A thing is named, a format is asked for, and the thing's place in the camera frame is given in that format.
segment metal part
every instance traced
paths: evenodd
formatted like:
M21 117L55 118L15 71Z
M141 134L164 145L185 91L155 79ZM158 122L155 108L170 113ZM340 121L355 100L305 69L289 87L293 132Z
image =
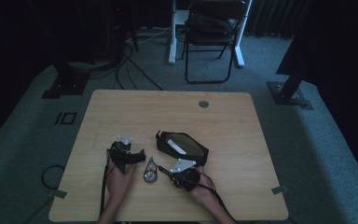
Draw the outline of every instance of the metal part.
M153 157L150 157L149 162L147 163L145 172L144 172L144 180L147 183L152 183L157 180L157 165L153 161Z
M184 171L185 169L194 166L195 164L196 164L195 161L179 159L178 162L175 164L175 166L173 166L173 168L171 169L171 173L173 173L173 174L180 173L180 172Z
M122 142L124 145L128 145L129 143L131 143L133 141L133 138L125 138L122 137L121 135L117 136L118 140L120 140L120 142Z
M173 140L168 140L168 145L170 145L173 149L175 149L178 153L182 154L182 155L185 155L186 152L181 148L179 147L178 145L176 145L176 143L173 142Z

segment wire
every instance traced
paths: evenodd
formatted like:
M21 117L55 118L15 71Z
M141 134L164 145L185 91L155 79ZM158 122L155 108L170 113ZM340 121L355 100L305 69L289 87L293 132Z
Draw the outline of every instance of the wire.
M139 35L137 35L137 37L138 37L138 36L141 36L141 35L152 35L152 36L150 36L149 38L147 38L147 39L144 40L144 41L141 41L141 42L138 41L138 44L146 43L146 42L148 42L149 40L151 40L151 39L153 39L153 38L156 38L156 37L159 36L159 35L164 35L170 28L171 28L171 26L168 27L168 28L166 28L166 29L164 29L164 30L161 31L160 33L157 33L157 34L154 34L154 35L153 35L153 34L139 34Z
M294 223L294 224L297 224L296 222L295 222L295 220L292 218L292 217L290 217L289 216L289 218L288 218L292 223Z
M48 170L50 170L52 168L56 168L56 167L61 168L63 171L65 170L65 168L63 166L61 166L61 165L52 165L52 166L49 166L48 168L46 168L42 173L42 176L41 176L42 184L48 189L58 189L58 186L57 187L52 187L52 186L48 185L46 183L46 181L45 181L45 175L48 172Z
M58 187L52 187L52 186L46 184L46 181L45 181L46 172L48 170L50 170L52 168L56 168L56 167L62 168L63 170L65 170L65 168L61 165L51 165L48 168L46 168L41 175L42 184L43 184L43 186L45 186L48 189L52 189L52 190L58 189ZM32 221L32 219L34 219L34 217L37 214L39 214L46 207L46 205L48 205L53 199L54 199L53 197L48 198L30 217L28 217L28 219L24 222L24 224L30 223Z
M110 162L110 156L108 154L108 151L106 152L107 153L107 156L106 156L106 165L105 165L105 168L104 168L104 171L103 171L103 186L102 186L102 189L101 189L101 205L100 205L100 215L103 213L103 210L104 210L104 198L105 198L105 192L106 192L106 180L107 180L107 177L113 172L113 170L115 170L116 166L114 166L109 172L107 172L108 168L109 168L109 162Z
M138 70L139 70L149 81L151 81L157 88L159 88L161 91L163 91L163 89L162 89L151 77L149 77L149 76L144 72L144 70L142 70L142 69L138 66L138 64L136 64L130 57L127 57L127 55L125 55L125 54L123 54L123 55L124 55L124 57L126 57L126 59L127 59L128 61L130 61L136 68L138 68Z
M217 201L219 202L219 204L223 207L223 209L225 209L226 213L231 217L231 219L232 219L235 223L239 224L239 222L238 222L237 220L235 220L235 218L228 212L228 210L227 210L225 204L223 203L222 198L220 197L220 195L217 193L216 190L211 189L211 188L209 188L209 187L206 187L205 185L202 185L202 184L200 184L200 183L196 183L196 182L187 180L187 179L183 179L183 180L186 181L186 182L188 182L188 183L194 184L194 185L196 185L196 186L202 187L202 188L207 189L208 191L210 191L210 192L213 194L213 196L216 197L216 199L217 199Z
M42 204L42 206L40 206L25 222L24 224L28 224L32 221L32 219L34 219L34 217L39 214L43 208L46 207L46 205L48 205L54 198L49 198L45 201L45 203Z
M131 79L130 73L129 73L129 69L127 66L127 61L130 61L150 82L152 82L157 88L159 88L161 91L163 91L163 89L159 86L159 84L157 84L150 76L148 76L144 70L142 70L142 68L140 68L138 66L138 64L136 64L132 59L131 59L131 55L133 54L133 50L132 47L129 46L128 44L125 45L125 47L127 47L130 50L130 55L127 56L124 52L123 52L123 56L125 58L125 60L123 60L123 62L118 66L118 68L116 69L116 80L115 83L113 85L113 89L116 89L116 84L118 84L120 86L120 88L122 90L124 89L124 86L121 84L120 80L119 80L119 71L121 69L121 67L123 66L123 64L126 64L126 68L127 68L127 76L129 77L132 85L135 87L136 90L138 90L138 88L136 87L135 83L133 82L133 80Z

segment chair leg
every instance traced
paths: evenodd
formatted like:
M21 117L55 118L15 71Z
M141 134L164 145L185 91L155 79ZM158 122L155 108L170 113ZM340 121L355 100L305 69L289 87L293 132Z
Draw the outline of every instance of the chair leg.
M187 70L188 70L188 45L189 45L189 43L186 43L186 41L185 41L185 47L186 47L186 50L184 48L184 50L186 52L185 78L188 83L191 83L191 81L188 80L188 73L187 73Z
M219 57L217 57L217 59L220 59L220 58L222 57L223 53L224 53L225 50L226 50L226 47L227 47L227 45L225 45L225 46L223 47L223 49L222 49L222 51L220 51Z
M235 45L234 43L232 43L230 46L231 46L231 54L230 54L230 59L229 59L229 65L228 65L228 73L227 73L227 76L225 79L222 79L222 80L205 80L205 81L190 81L188 79L188 49L189 49L189 43L185 43L186 45L186 65L185 65L185 77L186 77L186 81L189 83L189 84L213 84L213 83L224 83L226 82L230 75L231 75L231 68L232 68L232 61L233 61L233 58L234 58L234 53L235 53ZM220 54L223 54L223 52L225 51L227 46L224 46L222 52Z
M182 50L182 57L181 57L182 60L183 60L183 56L185 55L186 45L187 45L187 41L186 41L186 38L185 38L185 41L183 42L183 50Z

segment tabletop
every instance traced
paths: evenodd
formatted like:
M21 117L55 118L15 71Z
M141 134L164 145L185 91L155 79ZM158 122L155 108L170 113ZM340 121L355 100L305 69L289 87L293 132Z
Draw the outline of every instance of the tabletop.
M201 101L207 106L200 106ZM54 199L50 220L98 219L106 150L118 135L133 137L131 152L144 149L146 161L137 165L117 221L213 220L165 174L158 172L154 183L144 181L150 157L167 169L177 162L157 150L158 131L187 133L210 150L205 172L237 220L288 217L282 194L271 191L280 184L250 94L97 90L59 186L67 196Z

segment black stand base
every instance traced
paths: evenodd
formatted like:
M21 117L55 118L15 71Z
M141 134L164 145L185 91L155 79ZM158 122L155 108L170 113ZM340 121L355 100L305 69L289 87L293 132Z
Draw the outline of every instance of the black stand base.
M300 89L290 98L282 97L281 90L284 82L267 82L276 105L299 105L303 110L313 110L309 100L304 99Z
M69 84L62 84L62 77L57 76L50 90L45 91L42 99L59 99L61 95L81 95L89 81L90 73L72 71L75 80Z

